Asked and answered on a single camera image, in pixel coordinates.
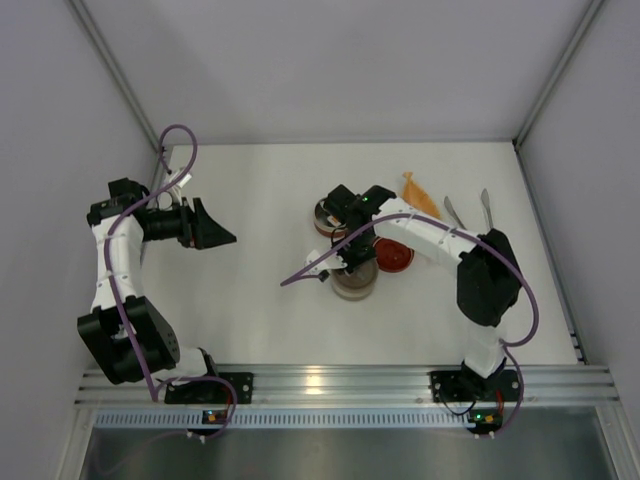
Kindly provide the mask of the brown round lid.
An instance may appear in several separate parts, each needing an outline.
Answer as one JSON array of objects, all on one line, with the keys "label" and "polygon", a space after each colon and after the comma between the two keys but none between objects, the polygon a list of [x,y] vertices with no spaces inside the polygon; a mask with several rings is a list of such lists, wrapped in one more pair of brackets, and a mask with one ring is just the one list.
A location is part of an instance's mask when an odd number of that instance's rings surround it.
[{"label": "brown round lid", "polygon": [[331,283],[337,282],[351,287],[366,286],[376,282],[378,277],[378,264],[370,260],[358,267],[354,273],[343,270],[334,270],[331,273]]}]

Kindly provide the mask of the red round lid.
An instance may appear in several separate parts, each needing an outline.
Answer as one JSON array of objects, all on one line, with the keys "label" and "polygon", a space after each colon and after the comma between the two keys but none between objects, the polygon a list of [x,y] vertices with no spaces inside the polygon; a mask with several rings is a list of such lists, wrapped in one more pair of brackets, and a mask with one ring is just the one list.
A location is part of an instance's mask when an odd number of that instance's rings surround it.
[{"label": "red round lid", "polygon": [[374,249],[378,267],[386,273],[400,273],[406,270],[415,255],[409,247],[387,238],[377,238]]}]

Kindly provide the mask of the beige band metal container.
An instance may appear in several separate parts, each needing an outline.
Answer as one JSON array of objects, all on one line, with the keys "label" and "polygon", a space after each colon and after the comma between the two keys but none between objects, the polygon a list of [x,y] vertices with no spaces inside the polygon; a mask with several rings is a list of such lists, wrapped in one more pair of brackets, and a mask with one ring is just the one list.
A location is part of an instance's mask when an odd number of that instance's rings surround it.
[{"label": "beige band metal container", "polygon": [[370,283],[366,286],[351,287],[341,283],[332,282],[331,287],[333,292],[341,299],[346,301],[360,301],[369,297],[373,291],[375,284]]}]

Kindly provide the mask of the metal tongs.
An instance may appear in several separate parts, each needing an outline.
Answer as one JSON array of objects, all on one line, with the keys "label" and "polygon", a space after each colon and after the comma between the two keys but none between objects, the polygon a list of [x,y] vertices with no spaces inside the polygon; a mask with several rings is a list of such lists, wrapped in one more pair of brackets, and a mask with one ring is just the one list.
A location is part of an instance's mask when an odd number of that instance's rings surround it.
[{"label": "metal tongs", "polygon": [[[495,228],[492,208],[491,208],[491,197],[487,188],[484,188],[480,194],[480,202],[484,212],[484,217],[488,230],[492,230]],[[466,226],[455,209],[451,199],[449,196],[445,196],[443,199],[443,205],[445,207],[446,212],[449,216],[454,220],[454,222],[462,229],[466,229]]]}]

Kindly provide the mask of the sushi roll orange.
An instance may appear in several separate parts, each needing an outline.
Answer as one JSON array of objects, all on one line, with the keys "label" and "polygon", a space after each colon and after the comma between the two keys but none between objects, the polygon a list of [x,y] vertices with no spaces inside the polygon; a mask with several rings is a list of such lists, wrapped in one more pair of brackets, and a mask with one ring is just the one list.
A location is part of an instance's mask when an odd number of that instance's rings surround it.
[{"label": "sushi roll orange", "polygon": [[336,219],[334,216],[328,216],[327,221],[334,227],[338,227],[341,224],[341,222],[338,219]]}]

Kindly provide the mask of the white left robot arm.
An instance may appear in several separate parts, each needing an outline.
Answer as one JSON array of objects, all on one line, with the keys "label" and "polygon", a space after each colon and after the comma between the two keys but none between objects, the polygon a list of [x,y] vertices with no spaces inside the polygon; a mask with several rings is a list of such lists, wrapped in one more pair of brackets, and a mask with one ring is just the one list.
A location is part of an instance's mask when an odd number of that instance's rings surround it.
[{"label": "white left robot arm", "polygon": [[78,333],[113,384],[145,378],[137,352],[152,374],[182,369],[184,376],[213,375],[215,366],[204,349],[179,347],[177,336],[145,296],[142,247],[150,241],[177,240],[185,248],[205,250],[237,241],[213,220],[202,201],[173,199],[162,210],[138,205],[149,190],[128,178],[109,183],[110,198],[91,206],[87,221],[98,252],[96,294],[90,312],[77,320]]}]

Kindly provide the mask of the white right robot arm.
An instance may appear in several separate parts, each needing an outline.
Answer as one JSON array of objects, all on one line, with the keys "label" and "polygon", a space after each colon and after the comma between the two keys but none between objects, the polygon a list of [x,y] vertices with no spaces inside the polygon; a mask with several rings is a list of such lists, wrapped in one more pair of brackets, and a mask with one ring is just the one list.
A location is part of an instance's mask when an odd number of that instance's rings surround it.
[{"label": "white right robot arm", "polygon": [[506,354],[499,326],[524,285],[503,232],[474,234],[450,226],[379,185],[364,194],[339,185],[319,205],[341,234],[323,276],[339,283],[364,269],[396,273],[416,254],[432,260],[455,279],[456,305],[470,322],[461,366],[467,383],[477,387],[501,373]]}]

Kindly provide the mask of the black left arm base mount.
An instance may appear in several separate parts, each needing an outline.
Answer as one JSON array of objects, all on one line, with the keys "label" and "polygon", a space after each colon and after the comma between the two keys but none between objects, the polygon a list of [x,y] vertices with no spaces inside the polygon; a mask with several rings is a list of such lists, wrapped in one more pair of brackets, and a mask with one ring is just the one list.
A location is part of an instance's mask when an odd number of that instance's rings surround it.
[{"label": "black left arm base mount", "polygon": [[252,372],[222,372],[218,381],[188,380],[170,383],[164,403],[169,405],[208,405],[252,403],[254,374]]}]

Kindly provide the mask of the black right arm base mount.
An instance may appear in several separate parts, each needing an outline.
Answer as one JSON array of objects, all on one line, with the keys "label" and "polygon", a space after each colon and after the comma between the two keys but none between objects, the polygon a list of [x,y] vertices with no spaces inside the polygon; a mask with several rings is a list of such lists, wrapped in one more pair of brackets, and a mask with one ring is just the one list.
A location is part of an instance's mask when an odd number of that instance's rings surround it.
[{"label": "black right arm base mount", "polygon": [[515,402],[521,381],[513,369],[482,378],[468,369],[434,370],[428,374],[435,403]]}]

